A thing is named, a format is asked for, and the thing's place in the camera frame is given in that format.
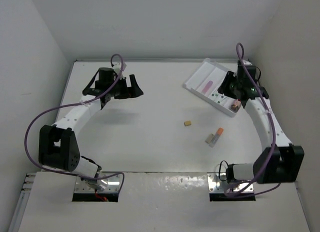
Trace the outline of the pink capped clear tube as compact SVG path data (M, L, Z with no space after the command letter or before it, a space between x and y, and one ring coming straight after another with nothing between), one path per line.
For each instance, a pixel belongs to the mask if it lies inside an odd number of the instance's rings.
M230 110L234 113L237 113L239 111L239 109L241 108L242 104L239 100L235 100L231 106L230 106Z

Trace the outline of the pink highlighter stick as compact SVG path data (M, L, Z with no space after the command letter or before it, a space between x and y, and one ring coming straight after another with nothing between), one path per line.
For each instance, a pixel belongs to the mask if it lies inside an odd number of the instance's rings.
M213 85L213 82L211 80L208 81L205 87L202 89L201 93L206 94L212 85Z

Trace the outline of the orange capped clear tube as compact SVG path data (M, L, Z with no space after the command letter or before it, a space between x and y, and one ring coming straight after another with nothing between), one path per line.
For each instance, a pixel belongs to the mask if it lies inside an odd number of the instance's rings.
M216 133L212 136L210 142L209 142L209 146L210 147L214 147L216 142L218 141L218 139L220 138L220 136L222 135L224 129L223 128L219 128Z

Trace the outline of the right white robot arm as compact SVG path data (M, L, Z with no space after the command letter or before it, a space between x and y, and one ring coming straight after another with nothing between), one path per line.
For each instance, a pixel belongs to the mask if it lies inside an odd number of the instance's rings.
M278 123L264 87L255 80L256 67L237 64L228 71L218 92L239 101L258 133L261 154L254 163L230 164L229 183L254 181L258 184L295 182L304 158L302 146L294 145Z

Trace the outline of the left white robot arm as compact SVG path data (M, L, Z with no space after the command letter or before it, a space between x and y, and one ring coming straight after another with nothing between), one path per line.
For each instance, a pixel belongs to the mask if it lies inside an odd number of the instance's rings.
M53 125L44 125L39 132L38 161L41 165L95 180L101 167L81 156L77 136L96 113L112 99L131 99L142 96L135 75L120 74L120 67L101 67L82 91L79 105L73 107Z

